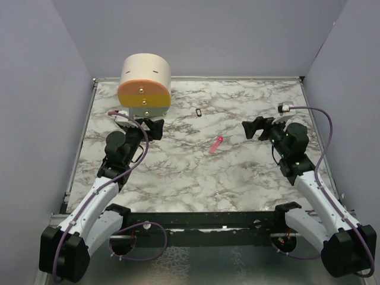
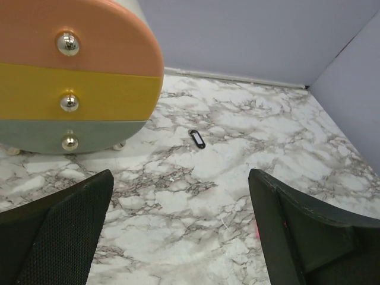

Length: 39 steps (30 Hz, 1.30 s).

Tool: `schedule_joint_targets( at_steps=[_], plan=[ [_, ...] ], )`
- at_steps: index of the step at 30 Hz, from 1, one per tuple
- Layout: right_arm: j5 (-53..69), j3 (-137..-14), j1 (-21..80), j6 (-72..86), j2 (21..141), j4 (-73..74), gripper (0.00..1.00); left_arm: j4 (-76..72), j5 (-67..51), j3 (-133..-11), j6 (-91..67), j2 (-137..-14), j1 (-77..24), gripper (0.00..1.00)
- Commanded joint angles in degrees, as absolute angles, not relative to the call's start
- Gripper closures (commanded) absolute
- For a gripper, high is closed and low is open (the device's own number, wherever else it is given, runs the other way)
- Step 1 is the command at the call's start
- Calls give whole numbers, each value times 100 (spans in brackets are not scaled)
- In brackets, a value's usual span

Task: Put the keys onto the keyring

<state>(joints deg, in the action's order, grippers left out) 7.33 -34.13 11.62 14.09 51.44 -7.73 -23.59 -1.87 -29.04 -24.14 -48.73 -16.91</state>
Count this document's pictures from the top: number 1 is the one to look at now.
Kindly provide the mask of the pink keyring tag with ring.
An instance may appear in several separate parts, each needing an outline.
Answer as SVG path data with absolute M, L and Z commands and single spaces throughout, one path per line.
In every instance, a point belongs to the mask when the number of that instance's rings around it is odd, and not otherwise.
M 219 145 L 223 142 L 223 140 L 224 140 L 223 136 L 219 136 L 214 142 L 214 144 L 211 146 L 209 153 L 213 154 L 217 150 Z

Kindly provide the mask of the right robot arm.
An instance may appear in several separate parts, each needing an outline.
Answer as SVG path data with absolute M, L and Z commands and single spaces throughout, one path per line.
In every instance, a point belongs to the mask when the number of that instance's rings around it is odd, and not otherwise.
M 277 123 L 273 117 L 243 121 L 245 136 L 261 131 L 260 141 L 269 141 L 280 155 L 281 173 L 302 193 L 319 217 L 315 220 L 295 202 L 276 206 L 273 226 L 279 232 L 293 229 L 318 252 L 333 277 L 358 274 L 374 268 L 376 231 L 362 225 L 346 210 L 321 179 L 306 155 L 308 129 L 300 123 Z

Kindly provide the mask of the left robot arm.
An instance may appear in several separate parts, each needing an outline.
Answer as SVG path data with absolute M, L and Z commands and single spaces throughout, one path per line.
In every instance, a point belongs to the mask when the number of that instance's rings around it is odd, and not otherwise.
M 129 209 L 109 205 L 127 183 L 131 171 L 145 159 L 144 150 L 132 159 L 142 142 L 160 140 L 164 120 L 132 120 L 106 137 L 105 157 L 97 177 L 78 207 L 57 226 L 48 226 L 40 237 L 39 270 L 52 275 L 54 282 L 79 282 L 87 271 L 90 258 L 113 233 L 127 233 Z

